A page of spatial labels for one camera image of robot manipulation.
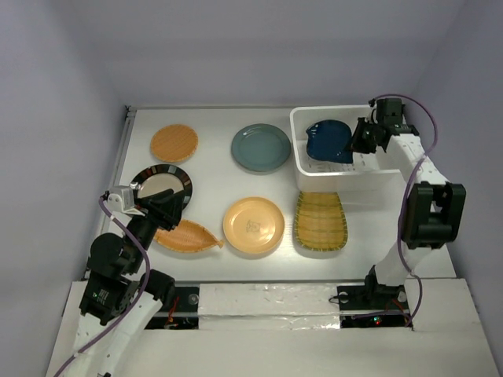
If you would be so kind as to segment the orange fish-shaped woven basket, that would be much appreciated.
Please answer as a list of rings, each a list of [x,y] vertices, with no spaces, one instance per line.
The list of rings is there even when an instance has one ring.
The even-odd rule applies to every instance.
[[[171,231],[157,230],[154,240],[162,247],[183,254],[198,253],[213,247],[222,248],[225,243],[202,225],[189,220],[181,220]]]

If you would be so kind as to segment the dark blue leaf plate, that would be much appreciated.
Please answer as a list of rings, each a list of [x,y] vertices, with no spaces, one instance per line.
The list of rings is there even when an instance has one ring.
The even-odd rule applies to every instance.
[[[306,129],[307,155],[311,159],[330,163],[352,164],[353,153],[347,149],[351,128],[344,122],[326,119]]]

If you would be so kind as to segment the yellow round plastic plate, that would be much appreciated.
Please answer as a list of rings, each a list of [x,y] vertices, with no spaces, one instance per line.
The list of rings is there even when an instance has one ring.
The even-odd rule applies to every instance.
[[[232,247],[245,254],[265,254],[282,241],[285,217],[269,199],[251,196],[230,206],[222,222]]]

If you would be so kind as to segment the green yellow bamboo tray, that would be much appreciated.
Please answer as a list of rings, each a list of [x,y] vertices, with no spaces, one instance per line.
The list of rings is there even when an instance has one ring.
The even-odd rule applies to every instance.
[[[348,228],[336,192],[300,192],[293,232],[297,243],[310,251],[339,251],[347,244]]]

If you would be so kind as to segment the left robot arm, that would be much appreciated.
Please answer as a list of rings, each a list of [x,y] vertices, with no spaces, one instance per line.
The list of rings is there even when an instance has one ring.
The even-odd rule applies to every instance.
[[[342,306],[354,310],[354,320],[378,324],[391,315],[413,264],[406,252],[417,249],[425,239],[433,189],[419,179],[427,153],[401,161],[407,183],[398,216],[398,231],[390,266],[375,265],[362,286],[350,286],[336,295]],[[117,213],[130,217],[122,234],[110,232],[92,243],[87,268],[90,276],[79,305],[80,331],[72,356],[58,369],[64,376],[115,376],[123,357],[140,331],[158,310],[174,310],[178,302],[175,281],[154,270],[147,250],[159,234],[182,227],[182,212],[193,194],[189,175],[170,164],[144,169],[130,185],[115,186],[99,199],[110,219]]]

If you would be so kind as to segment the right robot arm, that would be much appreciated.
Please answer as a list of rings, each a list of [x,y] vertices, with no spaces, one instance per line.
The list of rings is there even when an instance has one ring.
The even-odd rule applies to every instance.
[[[362,280],[350,300],[379,308],[415,267],[455,240],[466,191],[435,168],[418,131],[351,108],[347,141],[362,167],[296,180],[311,126],[329,108],[139,111],[118,183],[136,199],[173,189],[181,219],[205,227],[210,247],[148,250],[154,269],[182,282]]]

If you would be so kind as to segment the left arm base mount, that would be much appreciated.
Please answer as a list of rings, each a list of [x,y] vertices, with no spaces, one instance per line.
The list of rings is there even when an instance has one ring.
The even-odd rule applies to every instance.
[[[199,328],[198,285],[177,286],[171,303],[166,304],[145,326],[146,330],[196,330]]]

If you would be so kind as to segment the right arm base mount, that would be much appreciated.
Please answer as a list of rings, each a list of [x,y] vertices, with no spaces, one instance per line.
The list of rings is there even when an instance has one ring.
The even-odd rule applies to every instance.
[[[404,286],[369,296],[364,285],[341,285],[329,302],[341,311],[341,328],[411,328]]]

